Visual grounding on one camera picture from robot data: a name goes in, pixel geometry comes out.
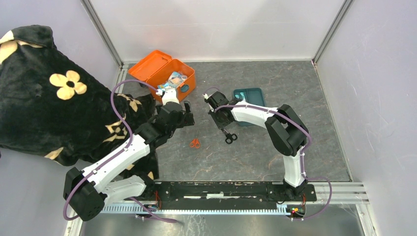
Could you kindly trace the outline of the black handled scissors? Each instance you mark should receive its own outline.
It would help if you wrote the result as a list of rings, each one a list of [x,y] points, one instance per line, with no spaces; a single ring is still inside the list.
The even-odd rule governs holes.
[[[220,130],[225,135],[225,142],[228,145],[232,144],[234,141],[236,141],[238,139],[238,136],[236,134],[232,134],[232,133],[228,132],[225,128],[221,128]]]

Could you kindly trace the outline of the blue cotton pad packet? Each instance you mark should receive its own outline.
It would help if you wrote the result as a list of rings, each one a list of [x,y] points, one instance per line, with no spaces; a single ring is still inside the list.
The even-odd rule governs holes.
[[[180,86],[188,77],[184,74],[174,71],[168,78],[168,80],[158,85],[158,89],[166,90],[169,88],[177,88]]]

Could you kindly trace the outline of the orange handled scissors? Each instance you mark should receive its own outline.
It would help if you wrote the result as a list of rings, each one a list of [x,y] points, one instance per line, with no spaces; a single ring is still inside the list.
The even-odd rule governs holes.
[[[190,148],[200,148],[199,131],[196,133],[196,137],[189,143]]]

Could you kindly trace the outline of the teal divided tray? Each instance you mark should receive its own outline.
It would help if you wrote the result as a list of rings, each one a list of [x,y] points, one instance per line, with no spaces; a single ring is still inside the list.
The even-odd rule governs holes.
[[[233,91],[233,95],[243,92],[245,100],[241,101],[252,104],[257,107],[266,107],[266,102],[264,99],[264,94],[260,88],[241,88]],[[265,120],[262,111],[253,108],[247,108],[249,114],[239,115],[239,121],[237,121],[239,126],[262,126],[265,128]]]

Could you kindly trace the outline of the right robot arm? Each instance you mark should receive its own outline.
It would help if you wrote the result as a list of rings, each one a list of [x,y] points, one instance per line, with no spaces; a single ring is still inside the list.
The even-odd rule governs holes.
[[[304,150],[311,143],[311,136],[304,123],[287,104],[281,107],[263,107],[253,105],[241,99],[229,100],[216,91],[212,95],[204,94],[209,105],[209,115],[216,126],[224,133],[227,144],[237,140],[225,128],[233,122],[247,122],[267,130],[275,149],[284,160],[284,195],[291,201],[298,200],[304,194],[308,181],[303,164]]]

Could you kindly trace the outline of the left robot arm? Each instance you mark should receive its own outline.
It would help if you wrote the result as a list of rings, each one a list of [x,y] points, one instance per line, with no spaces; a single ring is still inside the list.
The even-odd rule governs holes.
[[[162,97],[157,115],[132,131],[127,127],[129,139],[107,156],[82,169],[70,169],[65,176],[66,220],[80,218],[89,221],[105,206],[130,197],[149,200],[154,196],[153,181],[148,176],[133,175],[127,179],[113,181],[131,164],[165,144],[174,132],[185,126],[194,125],[191,104],[177,100],[175,89],[168,89]]]

